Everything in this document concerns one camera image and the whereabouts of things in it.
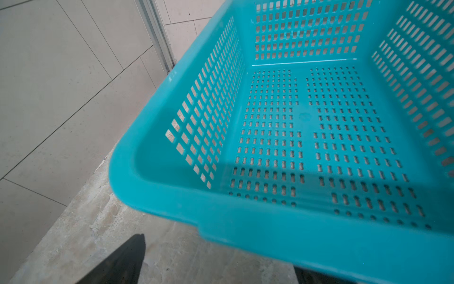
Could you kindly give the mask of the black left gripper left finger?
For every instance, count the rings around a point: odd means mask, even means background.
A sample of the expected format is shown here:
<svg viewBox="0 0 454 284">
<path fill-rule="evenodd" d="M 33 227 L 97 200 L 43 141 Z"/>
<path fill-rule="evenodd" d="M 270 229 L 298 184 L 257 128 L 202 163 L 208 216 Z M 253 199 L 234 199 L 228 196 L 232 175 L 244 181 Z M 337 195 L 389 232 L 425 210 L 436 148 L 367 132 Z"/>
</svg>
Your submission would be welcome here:
<svg viewBox="0 0 454 284">
<path fill-rule="evenodd" d="M 137 284 L 145 251 L 145 235 L 135 234 L 81 278 L 78 284 Z"/>
</svg>

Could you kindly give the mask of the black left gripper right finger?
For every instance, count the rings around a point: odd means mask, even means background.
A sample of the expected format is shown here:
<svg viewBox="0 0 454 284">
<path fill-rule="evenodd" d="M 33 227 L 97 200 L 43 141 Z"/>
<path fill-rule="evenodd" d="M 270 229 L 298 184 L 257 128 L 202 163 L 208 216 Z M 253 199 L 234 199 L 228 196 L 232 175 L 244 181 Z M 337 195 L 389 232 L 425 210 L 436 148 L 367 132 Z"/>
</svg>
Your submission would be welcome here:
<svg viewBox="0 0 454 284">
<path fill-rule="evenodd" d="M 354 282 L 329 276 L 326 274 L 294 267 L 296 278 L 299 284 L 354 284 Z"/>
</svg>

